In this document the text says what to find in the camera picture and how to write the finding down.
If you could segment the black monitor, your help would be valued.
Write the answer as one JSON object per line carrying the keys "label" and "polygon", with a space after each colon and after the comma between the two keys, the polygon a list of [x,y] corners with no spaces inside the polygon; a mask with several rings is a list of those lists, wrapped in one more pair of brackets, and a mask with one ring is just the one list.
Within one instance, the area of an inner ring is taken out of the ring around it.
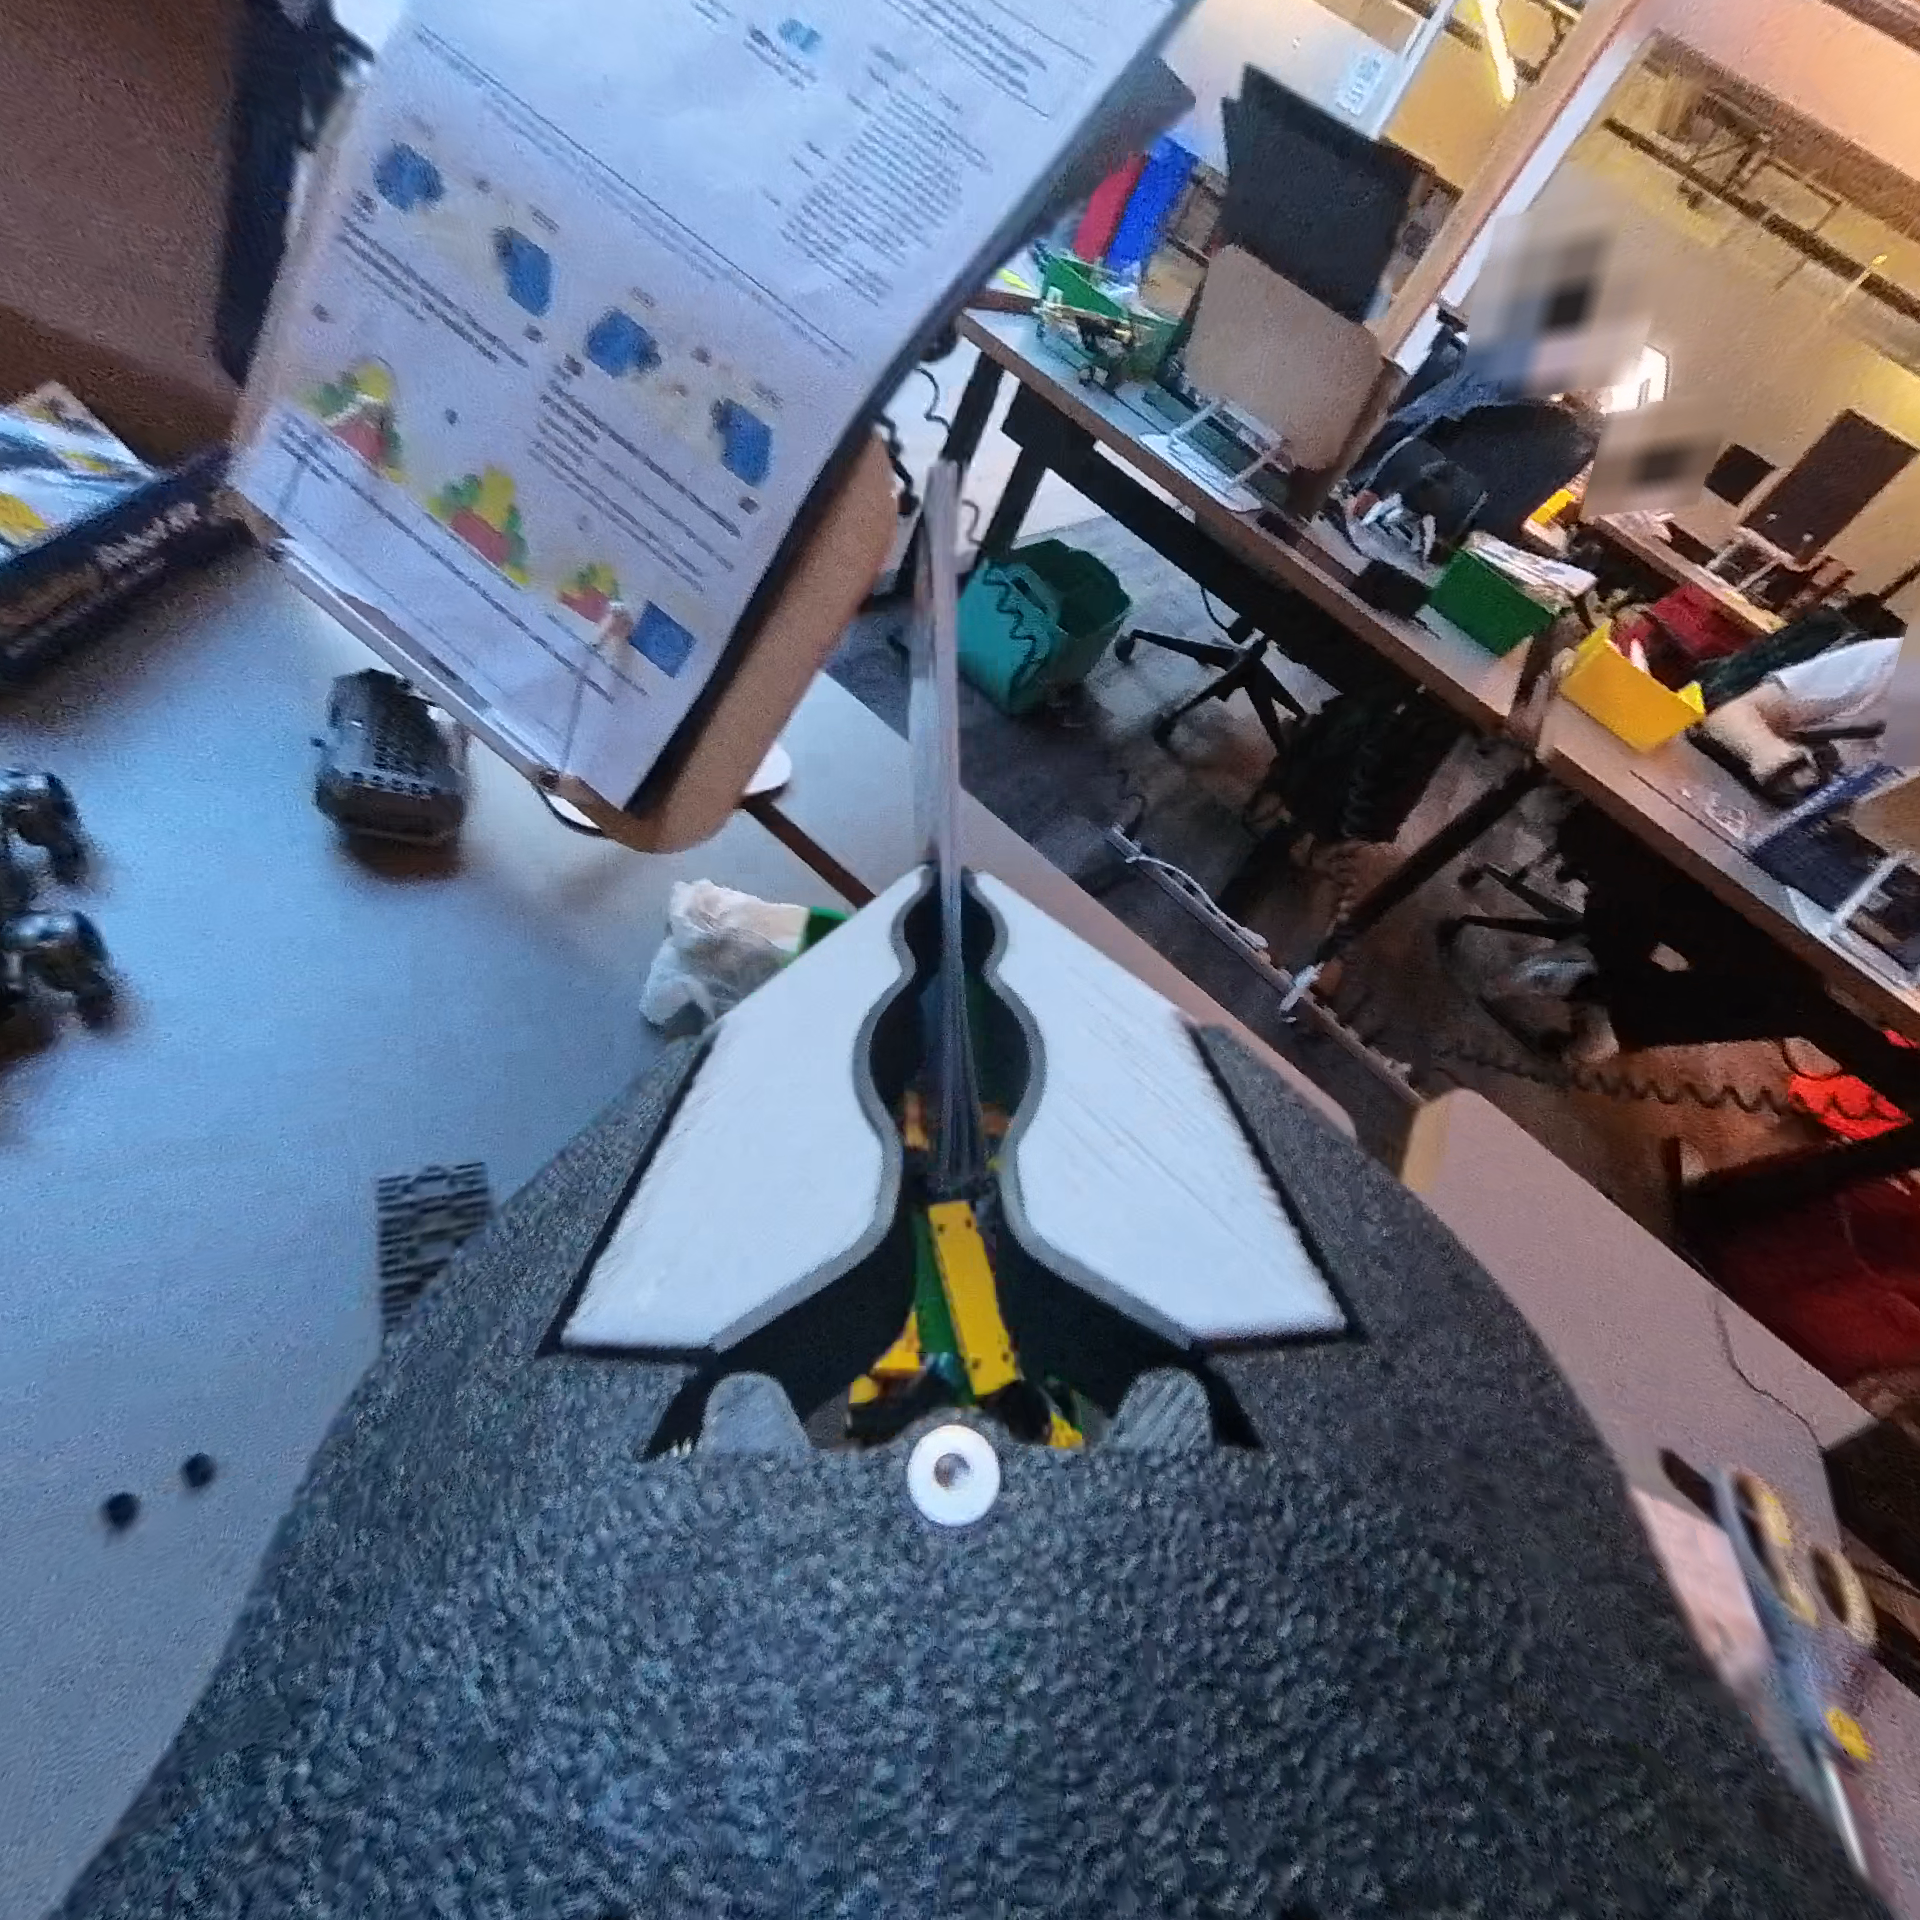
{"label": "black monitor", "polygon": [[1343,318],[1365,318],[1427,169],[1256,64],[1220,102],[1217,244],[1248,251]]}

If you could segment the black swivel chair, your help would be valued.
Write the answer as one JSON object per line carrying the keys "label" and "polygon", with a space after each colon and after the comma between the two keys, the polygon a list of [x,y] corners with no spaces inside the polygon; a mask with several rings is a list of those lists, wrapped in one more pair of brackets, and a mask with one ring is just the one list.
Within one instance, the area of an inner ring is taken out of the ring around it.
{"label": "black swivel chair", "polygon": [[1276,674],[1267,637],[1248,618],[1232,621],[1226,630],[1211,641],[1168,637],[1135,625],[1112,641],[1112,655],[1121,661],[1134,661],[1140,646],[1161,649],[1211,671],[1194,694],[1187,694],[1177,708],[1164,708],[1152,721],[1149,736],[1160,748],[1168,748],[1176,727],[1185,725],[1185,717],[1193,717],[1197,708],[1211,700],[1224,705],[1234,694],[1248,697],[1273,755],[1282,755],[1299,725],[1308,717],[1308,708]]}

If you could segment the robot kit instruction booklet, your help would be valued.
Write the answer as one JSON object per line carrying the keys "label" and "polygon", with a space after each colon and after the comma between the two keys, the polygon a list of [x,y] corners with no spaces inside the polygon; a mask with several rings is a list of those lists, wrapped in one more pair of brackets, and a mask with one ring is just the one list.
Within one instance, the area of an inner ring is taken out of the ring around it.
{"label": "robot kit instruction booklet", "polygon": [[958,733],[958,511],[964,479],[933,460],[919,489],[914,618],[908,632],[908,748],[914,827],[930,868],[933,949],[919,995],[928,1195],[972,1221],[991,1210],[991,1173],[975,1082],[967,986],[964,772]]}

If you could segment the small green bin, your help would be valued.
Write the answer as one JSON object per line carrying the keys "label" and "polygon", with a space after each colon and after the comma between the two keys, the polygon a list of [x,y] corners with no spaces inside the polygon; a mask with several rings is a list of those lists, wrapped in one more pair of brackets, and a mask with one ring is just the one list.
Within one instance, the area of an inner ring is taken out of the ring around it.
{"label": "small green bin", "polygon": [[1438,570],[1425,610],[1503,660],[1551,630],[1559,607],[1479,547],[1456,547]]}

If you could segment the green plastic bin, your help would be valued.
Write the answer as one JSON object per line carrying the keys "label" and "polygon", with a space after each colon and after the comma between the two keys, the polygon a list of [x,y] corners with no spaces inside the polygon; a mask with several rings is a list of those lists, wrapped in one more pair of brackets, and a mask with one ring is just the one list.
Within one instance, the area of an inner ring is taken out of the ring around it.
{"label": "green plastic bin", "polygon": [[990,922],[961,891],[908,909],[919,975],[882,1026],[882,1113],[901,1145],[901,1195],[879,1249],[875,1343],[840,1347],[803,1401],[826,1449],[890,1444],[928,1414],[978,1414],[1016,1444],[1077,1453],[1100,1425],[1084,1391],[1045,1362],[1036,1264],[1003,1197],[1013,1121],[1029,1086],[1016,1015],[987,983]]}

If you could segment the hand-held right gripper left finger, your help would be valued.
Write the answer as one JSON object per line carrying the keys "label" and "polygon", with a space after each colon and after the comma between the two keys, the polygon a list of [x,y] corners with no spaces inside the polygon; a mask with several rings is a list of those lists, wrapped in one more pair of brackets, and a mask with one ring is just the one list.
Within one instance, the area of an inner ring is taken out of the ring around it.
{"label": "hand-held right gripper left finger", "polygon": [[930,868],[911,868],[758,986],[597,1232],[558,1356],[758,1372],[820,1411],[911,1308],[897,1106],[924,1060]]}

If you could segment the adjacent grey desk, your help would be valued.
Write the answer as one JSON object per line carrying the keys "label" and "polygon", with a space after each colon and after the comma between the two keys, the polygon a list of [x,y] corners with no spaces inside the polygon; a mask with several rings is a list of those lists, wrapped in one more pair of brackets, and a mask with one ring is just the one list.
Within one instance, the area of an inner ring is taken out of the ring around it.
{"label": "adjacent grey desk", "polygon": [[1807,1540],[1859,1565],[1891,1619],[1882,1645],[1905,1647],[1918,1594],[1841,1527],[1827,1486],[1827,1449],[1868,1429],[1862,1402],[1471,1089],[1414,1113],[1402,1179],[1556,1362],[1685,1595],[1727,1549],[1682,1490],[1737,1465],[1785,1497]]}

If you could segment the brown cardboard panel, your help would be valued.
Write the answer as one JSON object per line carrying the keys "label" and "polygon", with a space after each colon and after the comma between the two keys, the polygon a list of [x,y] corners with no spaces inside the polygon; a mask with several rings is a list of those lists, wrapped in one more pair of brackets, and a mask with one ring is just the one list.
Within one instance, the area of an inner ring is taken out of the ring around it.
{"label": "brown cardboard panel", "polygon": [[1185,365],[1200,419],[1238,411],[1261,436],[1261,453],[1234,474],[1193,466],[1193,479],[1234,511],[1261,509],[1251,475],[1271,466],[1287,466],[1292,509],[1317,511],[1397,385],[1365,322],[1346,318],[1239,244],[1211,253]]}

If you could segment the yellow black toy car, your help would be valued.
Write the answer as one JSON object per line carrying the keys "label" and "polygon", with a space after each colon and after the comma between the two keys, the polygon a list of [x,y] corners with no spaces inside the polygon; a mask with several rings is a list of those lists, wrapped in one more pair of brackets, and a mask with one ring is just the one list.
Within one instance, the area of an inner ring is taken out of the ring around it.
{"label": "yellow black toy car", "polygon": [[73,891],[89,876],[90,834],[65,780],[4,766],[4,1023],[65,999],[89,1032],[115,1028],[118,975],[97,922],[38,896],[42,882]]}

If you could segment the grey cardboard box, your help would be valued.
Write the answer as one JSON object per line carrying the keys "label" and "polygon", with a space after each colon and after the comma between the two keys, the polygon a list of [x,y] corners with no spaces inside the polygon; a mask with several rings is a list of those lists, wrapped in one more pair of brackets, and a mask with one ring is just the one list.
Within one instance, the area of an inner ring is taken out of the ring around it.
{"label": "grey cardboard box", "polygon": [[4,694],[229,547],[338,2],[4,2]]}

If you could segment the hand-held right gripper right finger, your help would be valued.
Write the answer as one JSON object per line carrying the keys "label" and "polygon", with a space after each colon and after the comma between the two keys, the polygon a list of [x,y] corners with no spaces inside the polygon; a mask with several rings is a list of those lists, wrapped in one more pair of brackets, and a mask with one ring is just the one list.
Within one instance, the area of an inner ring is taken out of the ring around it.
{"label": "hand-held right gripper right finger", "polygon": [[1340,1287],[1187,1011],[995,876],[967,878],[984,990],[1021,1042],[1000,1159],[1013,1326],[1116,1411],[1155,1369],[1351,1335]]}

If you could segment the blurred printed packet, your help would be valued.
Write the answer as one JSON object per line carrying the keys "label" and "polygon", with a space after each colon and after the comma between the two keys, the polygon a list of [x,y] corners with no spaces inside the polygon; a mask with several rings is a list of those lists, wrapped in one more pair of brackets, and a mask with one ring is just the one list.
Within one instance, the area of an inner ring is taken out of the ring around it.
{"label": "blurred printed packet", "polygon": [[1864,1788],[1882,1634],[1862,1573],[1753,1470],[1699,1470],[1669,1446],[1659,1470],[1669,1490],[1636,1504],[1693,1642],[1859,1878],[1888,1890]]}

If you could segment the grey building block assembly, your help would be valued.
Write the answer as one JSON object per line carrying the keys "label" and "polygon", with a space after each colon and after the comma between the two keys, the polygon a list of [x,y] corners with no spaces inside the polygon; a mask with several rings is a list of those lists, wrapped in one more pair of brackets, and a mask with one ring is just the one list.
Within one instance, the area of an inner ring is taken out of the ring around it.
{"label": "grey building block assembly", "polygon": [[387,670],[326,690],[312,802],[345,834],[446,847],[466,817],[465,759],[433,705]]}

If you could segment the grey track strip right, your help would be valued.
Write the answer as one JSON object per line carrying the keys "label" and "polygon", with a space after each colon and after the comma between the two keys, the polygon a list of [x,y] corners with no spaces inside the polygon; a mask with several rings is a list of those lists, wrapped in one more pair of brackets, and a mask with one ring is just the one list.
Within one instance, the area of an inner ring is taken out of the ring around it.
{"label": "grey track strip right", "polygon": [[387,1339],[492,1214],[483,1161],[436,1161],[374,1182],[374,1305]]}

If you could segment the red plastic part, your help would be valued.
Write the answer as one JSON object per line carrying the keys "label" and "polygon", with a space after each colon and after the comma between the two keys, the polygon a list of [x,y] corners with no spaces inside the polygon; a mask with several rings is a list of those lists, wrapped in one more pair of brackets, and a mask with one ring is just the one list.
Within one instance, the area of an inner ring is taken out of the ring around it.
{"label": "red plastic part", "polygon": [[1788,1110],[1844,1143],[1882,1140],[1908,1126],[1908,1113],[1851,1073],[1788,1073]]}

